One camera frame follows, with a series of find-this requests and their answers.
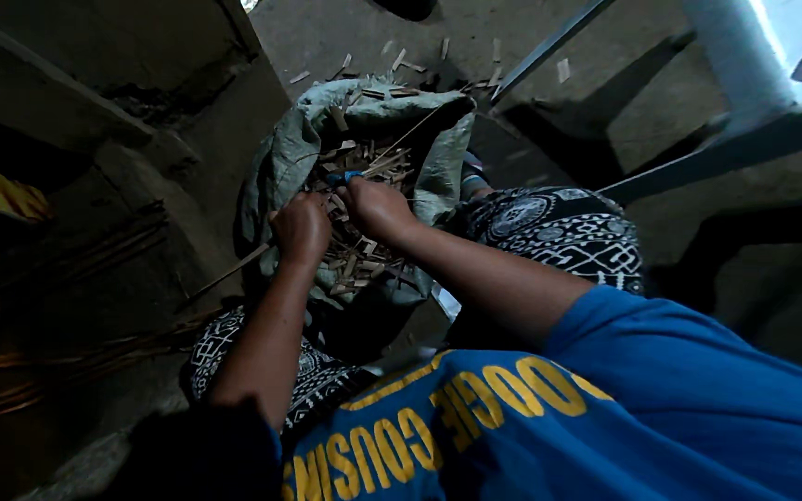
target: wrist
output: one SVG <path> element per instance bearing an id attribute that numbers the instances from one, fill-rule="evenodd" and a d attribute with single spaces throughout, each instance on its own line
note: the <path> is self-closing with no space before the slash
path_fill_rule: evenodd
<path id="1" fill-rule="evenodd" d="M 313 276 L 320 265 L 320 257 L 287 254 L 281 257 L 278 263 L 278 271 Z"/>
<path id="2" fill-rule="evenodd" d="M 435 231 L 438 230 L 425 223 L 417 222 L 415 225 L 408 226 L 404 231 L 398 232 L 392 247 L 408 256 L 417 257 L 423 249 L 428 247 L 429 235 Z"/>

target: shirt sleeve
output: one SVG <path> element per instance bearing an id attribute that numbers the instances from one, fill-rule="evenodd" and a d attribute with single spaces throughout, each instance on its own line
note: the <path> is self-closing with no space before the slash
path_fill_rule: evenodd
<path id="1" fill-rule="evenodd" d="M 280 439 L 253 401 L 152 416 L 130 438 L 104 498 L 280 498 Z"/>
<path id="2" fill-rule="evenodd" d="M 802 368 L 674 302 L 597 286 L 544 355 L 655 431 L 802 498 Z"/>

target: person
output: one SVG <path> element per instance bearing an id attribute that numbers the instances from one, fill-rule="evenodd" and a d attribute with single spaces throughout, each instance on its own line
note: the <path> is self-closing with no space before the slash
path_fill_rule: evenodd
<path id="1" fill-rule="evenodd" d="M 633 224 L 612 201 L 463 180 L 467 238 L 362 177 L 341 196 L 364 234 L 490 321 L 467 325 L 480 349 L 453 341 L 368 388 L 337 384 L 362 369 L 324 366 L 303 337 L 330 221 L 300 193 L 271 214 L 282 256 L 264 298 L 195 348 L 200 404 L 146 427 L 159 438 L 127 464 L 161 494 L 207 499 L 802 499 L 802 368 L 642 298 Z M 484 346 L 506 338 L 523 348 Z M 288 440 L 292 409 L 317 420 Z"/>

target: concrete wall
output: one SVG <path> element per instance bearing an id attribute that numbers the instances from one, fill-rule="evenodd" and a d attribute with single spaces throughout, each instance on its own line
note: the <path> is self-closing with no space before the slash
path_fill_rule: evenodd
<path id="1" fill-rule="evenodd" d="M 132 115 L 174 122 L 256 57 L 238 10 L 239 0 L 0 0 L 0 30 Z"/>
<path id="2" fill-rule="evenodd" d="M 106 137 L 138 145 L 152 135 L 142 122 L 1 31 L 0 123 L 73 152 L 92 152 Z"/>

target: metal rod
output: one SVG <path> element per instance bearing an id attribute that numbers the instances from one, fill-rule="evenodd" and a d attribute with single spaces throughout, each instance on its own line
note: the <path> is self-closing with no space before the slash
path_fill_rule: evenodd
<path id="1" fill-rule="evenodd" d="M 491 104 L 497 104 L 513 87 L 525 79 L 531 71 L 540 66 L 553 53 L 559 50 L 574 35 L 580 33 L 590 21 L 602 13 L 608 6 L 614 4 L 615 0 L 594 0 L 589 6 L 577 16 L 569 19 L 565 26 L 553 35 L 543 40 L 531 53 L 528 54 L 515 70 L 511 71 L 502 82 L 494 95 L 491 96 Z"/>

